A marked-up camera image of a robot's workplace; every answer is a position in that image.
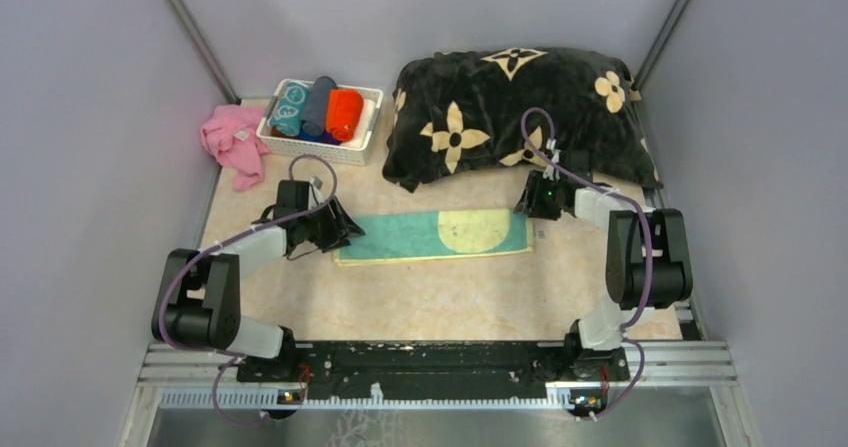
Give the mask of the small teal yellow towel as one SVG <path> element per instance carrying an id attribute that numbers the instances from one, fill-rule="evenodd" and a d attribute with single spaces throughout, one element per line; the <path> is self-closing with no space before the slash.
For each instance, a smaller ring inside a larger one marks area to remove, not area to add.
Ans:
<path id="1" fill-rule="evenodd" d="M 534 250 L 533 221 L 509 209 L 360 216 L 365 235 L 333 255 L 339 266 L 493 257 Z"/>

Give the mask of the white plastic basket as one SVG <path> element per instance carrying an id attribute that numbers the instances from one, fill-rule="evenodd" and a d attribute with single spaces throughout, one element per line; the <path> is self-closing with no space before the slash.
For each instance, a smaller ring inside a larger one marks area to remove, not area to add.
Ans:
<path id="1" fill-rule="evenodd" d="M 351 86 L 341 84 L 341 88 L 352 89 L 359 92 L 362 97 L 375 104 L 374 111 L 369 117 L 367 130 L 358 136 L 360 142 L 353 146 L 330 145 L 325 143 L 310 142 L 296 138 L 283 138 L 271 135 L 269 118 L 277 104 L 283 97 L 285 90 L 291 83 L 299 83 L 311 87 L 313 82 L 299 79 L 283 79 L 279 82 L 271 97 L 264 116 L 256 128 L 256 137 L 260 139 L 271 153 L 285 157 L 295 157 L 300 154 L 318 155 L 331 163 L 365 166 L 368 163 L 372 147 L 376 144 L 377 133 L 380 130 L 379 117 L 384 104 L 384 92 L 380 89 Z"/>

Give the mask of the orange towel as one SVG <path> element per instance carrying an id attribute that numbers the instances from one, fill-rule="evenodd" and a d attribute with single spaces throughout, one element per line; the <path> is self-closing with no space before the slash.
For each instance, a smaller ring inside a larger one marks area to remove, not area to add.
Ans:
<path id="1" fill-rule="evenodd" d="M 353 139 L 364 106 L 362 95 L 353 89 L 332 89 L 325 117 L 325 130 L 338 142 Z"/>

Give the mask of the patterned teal yellow towel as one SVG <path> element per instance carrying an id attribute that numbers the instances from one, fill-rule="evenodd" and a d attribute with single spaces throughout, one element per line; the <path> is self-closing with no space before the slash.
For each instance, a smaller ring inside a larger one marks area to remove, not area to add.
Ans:
<path id="1" fill-rule="evenodd" d="M 294 135 L 301 130 L 301 112 L 310 87 L 301 82 L 289 82 L 282 91 L 269 116 L 269 125 L 281 132 Z"/>

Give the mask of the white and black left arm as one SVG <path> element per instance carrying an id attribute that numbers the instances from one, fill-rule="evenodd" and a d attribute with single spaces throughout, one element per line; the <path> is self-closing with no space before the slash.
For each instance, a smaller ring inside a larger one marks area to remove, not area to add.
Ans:
<path id="1" fill-rule="evenodd" d="M 151 318 L 154 338 L 175 349 L 261 358 L 273 379 L 292 378 L 300 366 L 292 331 L 243 314 L 241 282 L 268 263 L 293 259 L 304 243 L 327 253 L 364 235 L 320 187 L 317 178 L 283 180 L 275 202 L 246 231 L 202 251 L 171 251 Z"/>

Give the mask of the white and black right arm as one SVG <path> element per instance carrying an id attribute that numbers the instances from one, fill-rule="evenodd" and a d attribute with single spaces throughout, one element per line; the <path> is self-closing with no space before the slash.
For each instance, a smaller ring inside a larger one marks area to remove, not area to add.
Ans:
<path id="1" fill-rule="evenodd" d="M 542 152 L 543 170 L 529 173 L 514 210 L 528 218 L 557 220 L 568 212 L 606 236 L 606 296 L 575 322 L 563 365 L 576 379 L 602 365 L 601 351 L 620 347 L 641 317 L 687 299 L 693 288 L 683 215 L 651 209 L 605 184 L 592 182 L 584 151 Z"/>

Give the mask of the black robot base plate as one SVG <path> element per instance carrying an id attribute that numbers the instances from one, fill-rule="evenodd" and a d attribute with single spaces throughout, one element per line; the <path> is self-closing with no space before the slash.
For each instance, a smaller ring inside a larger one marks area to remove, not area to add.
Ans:
<path id="1" fill-rule="evenodd" d="M 575 340 L 389 342 L 311 341 L 274 359 L 249 357 L 242 383 L 291 382 L 309 400 L 359 400 L 381 392 L 391 401 L 534 400 L 553 382 L 595 389 L 627 382 L 622 348 L 596 352 Z"/>

